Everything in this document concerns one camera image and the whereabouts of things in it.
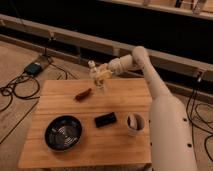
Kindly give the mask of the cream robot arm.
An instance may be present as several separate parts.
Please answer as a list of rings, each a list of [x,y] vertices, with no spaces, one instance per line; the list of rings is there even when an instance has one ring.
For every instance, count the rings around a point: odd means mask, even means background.
[[[98,86],[113,75],[141,69],[152,98],[149,128],[153,171],[198,171],[186,108],[161,79],[143,46],[90,68]]]

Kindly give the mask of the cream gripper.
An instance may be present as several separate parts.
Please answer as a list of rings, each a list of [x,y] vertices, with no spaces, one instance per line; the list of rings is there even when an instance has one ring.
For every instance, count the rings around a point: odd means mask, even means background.
[[[94,81],[94,84],[98,89],[100,89],[100,84],[98,81],[102,81],[102,89],[103,91],[107,91],[107,83],[105,79],[108,79],[111,77],[112,77],[112,71],[108,68],[108,65],[101,64],[96,69],[96,74],[95,74],[96,80]]]

